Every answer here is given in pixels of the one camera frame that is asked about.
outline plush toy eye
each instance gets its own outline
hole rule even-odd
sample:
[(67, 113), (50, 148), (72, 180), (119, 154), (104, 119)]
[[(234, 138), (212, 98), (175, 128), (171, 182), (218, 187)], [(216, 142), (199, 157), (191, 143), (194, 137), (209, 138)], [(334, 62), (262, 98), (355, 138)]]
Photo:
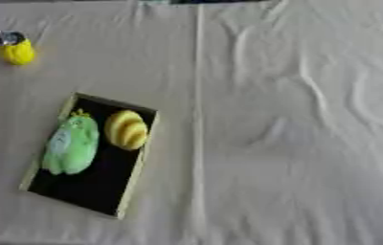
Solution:
[(74, 128), (81, 128), (81, 121), (74, 121), (73, 123), (72, 123), (72, 125), (73, 125), (73, 127)]

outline table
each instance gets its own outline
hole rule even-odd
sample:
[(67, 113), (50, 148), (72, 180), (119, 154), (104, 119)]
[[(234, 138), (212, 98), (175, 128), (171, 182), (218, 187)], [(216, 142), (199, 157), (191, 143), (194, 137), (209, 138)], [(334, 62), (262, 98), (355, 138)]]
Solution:
[[(383, 244), (383, 1), (0, 4), (0, 243)], [(125, 220), (17, 190), (73, 92), (160, 110)]]

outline green pig plush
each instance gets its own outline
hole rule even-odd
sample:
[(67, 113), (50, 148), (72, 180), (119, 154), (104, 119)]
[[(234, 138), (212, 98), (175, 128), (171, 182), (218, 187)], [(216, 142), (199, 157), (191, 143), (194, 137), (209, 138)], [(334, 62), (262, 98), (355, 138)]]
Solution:
[(79, 109), (60, 125), (46, 145), (42, 167), (52, 174), (76, 174), (90, 166), (98, 149), (98, 125)]

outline yellow striped ball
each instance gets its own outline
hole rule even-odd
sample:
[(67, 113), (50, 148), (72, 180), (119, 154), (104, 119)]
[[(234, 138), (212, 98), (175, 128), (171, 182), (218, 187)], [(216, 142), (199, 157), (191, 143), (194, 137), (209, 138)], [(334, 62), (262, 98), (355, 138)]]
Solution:
[(143, 146), (148, 134), (141, 116), (130, 110), (111, 115), (105, 123), (104, 131), (109, 143), (125, 150), (135, 150)]

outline yellow object in gripper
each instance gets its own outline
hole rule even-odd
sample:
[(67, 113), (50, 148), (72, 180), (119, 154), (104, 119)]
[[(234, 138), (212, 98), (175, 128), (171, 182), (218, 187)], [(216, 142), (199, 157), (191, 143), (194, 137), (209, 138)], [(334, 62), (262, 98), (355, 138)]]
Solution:
[(25, 65), (34, 60), (35, 51), (28, 38), (17, 44), (0, 46), (0, 57), (14, 65)]

